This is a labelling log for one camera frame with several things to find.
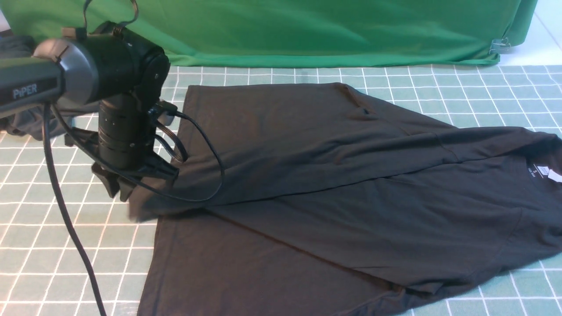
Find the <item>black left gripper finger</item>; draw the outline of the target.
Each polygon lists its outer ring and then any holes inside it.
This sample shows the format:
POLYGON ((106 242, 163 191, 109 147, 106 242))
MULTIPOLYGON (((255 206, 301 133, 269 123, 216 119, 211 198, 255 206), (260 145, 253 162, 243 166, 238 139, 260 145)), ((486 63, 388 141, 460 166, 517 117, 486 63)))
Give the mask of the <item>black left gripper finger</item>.
POLYGON ((127 202, 136 184, 125 179, 118 174, 105 170, 100 164, 94 163, 91 166, 92 173, 104 184, 108 195, 114 198, 119 193, 119 200, 127 202))

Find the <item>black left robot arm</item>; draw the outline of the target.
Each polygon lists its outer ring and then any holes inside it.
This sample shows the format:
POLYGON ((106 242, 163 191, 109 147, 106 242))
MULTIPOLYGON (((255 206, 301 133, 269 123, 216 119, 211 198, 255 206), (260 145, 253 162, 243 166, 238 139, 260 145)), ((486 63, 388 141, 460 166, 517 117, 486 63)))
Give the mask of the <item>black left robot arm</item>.
POLYGON ((51 112, 98 102, 97 131, 68 128, 67 146, 94 163, 108 195, 127 201, 144 178, 171 187, 179 169, 153 150, 161 117, 177 114, 161 100, 170 70, 163 49, 124 26, 105 22, 94 34, 63 28, 62 38, 37 45, 30 57, 1 62, 1 117, 46 105, 51 112))

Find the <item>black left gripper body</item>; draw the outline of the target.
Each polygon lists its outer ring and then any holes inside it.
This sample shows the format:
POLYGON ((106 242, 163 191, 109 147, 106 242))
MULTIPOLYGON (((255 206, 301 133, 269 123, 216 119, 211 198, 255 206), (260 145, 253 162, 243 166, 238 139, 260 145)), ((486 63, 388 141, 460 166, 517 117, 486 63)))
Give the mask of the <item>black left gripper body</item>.
POLYGON ((153 135, 127 137, 118 140, 116 133, 106 134, 103 130, 90 131, 71 128, 65 136, 65 144, 77 146, 93 160, 105 173, 115 174, 131 182, 144 178, 159 179, 173 184, 179 176, 179 169, 160 157, 153 150, 153 135))

